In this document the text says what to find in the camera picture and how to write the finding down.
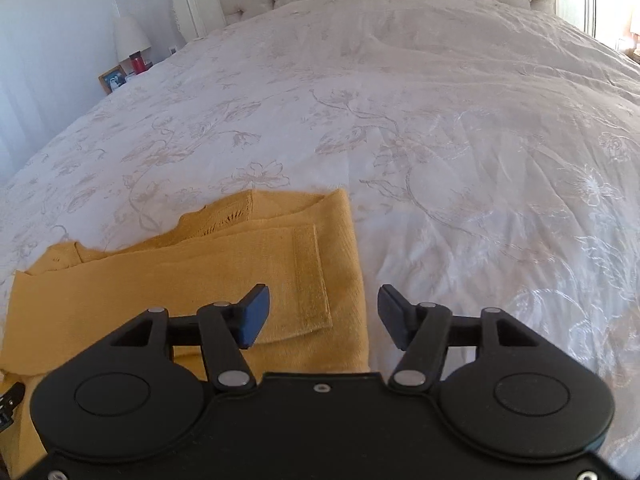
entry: floral pattern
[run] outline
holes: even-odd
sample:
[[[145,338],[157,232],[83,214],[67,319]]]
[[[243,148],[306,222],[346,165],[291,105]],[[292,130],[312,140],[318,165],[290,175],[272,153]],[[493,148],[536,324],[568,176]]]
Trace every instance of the floral pattern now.
[[[382,283],[457,314],[501,306],[613,388],[602,454],[635,478],[638,80],[559,18],[492,0],[305,0],[215,31],[0,189],[0,313],[48,245],[114,250],[244,189],[346,187],[372,367],[399,357]]]

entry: bedspread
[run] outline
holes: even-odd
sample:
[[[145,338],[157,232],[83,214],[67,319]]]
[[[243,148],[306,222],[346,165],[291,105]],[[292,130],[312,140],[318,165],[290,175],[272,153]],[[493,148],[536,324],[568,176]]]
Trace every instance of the bedspread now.
[[[639,82],[559,18],[495,0],[289,4],[133,79],[0,190],[0,307],[50,244],[115,250],[243,189],[342,186],[374,369],[399,358],[382,283],[457,314],[500,306],[613,389],[601,453],[635,477]]]

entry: framed photograph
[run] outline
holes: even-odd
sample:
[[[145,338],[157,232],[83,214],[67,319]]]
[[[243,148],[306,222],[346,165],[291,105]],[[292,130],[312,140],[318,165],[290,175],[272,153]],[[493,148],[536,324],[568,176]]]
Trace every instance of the framed photograph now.
[[[102,85],[102,88],[104,88],[104,91],[107,92],[107,94],[110,94],[116,88],[120,88],[127,82],[126,77],[127,73],[121,65],[118,65],[102,74],[98,79],[100,80],[100,84]]]

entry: silver screw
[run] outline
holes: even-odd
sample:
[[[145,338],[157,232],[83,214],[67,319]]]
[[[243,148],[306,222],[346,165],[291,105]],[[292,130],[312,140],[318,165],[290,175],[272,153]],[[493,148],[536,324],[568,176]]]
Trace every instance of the silver screw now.
[[[47,475],[47,480],[68,480],[62,471],[51,471]]]
[[[226,372],[222,372],[218,376],[218,382],[220,384],[224,384],[229,388],[239,388],[240,386],[246,386],[249,384],[251,378],[249,374],[243,372],[242,370],[227,370]]]
[[[427,380],[422,372],[418,370],[401,370],[394,375],[394,381],[402,386],[415,388],[422,386]]]
[[[316,384],[316,386],[314,386],[314,391],[319,394],[327,394],[331,391],[331,386],[324,383]]]

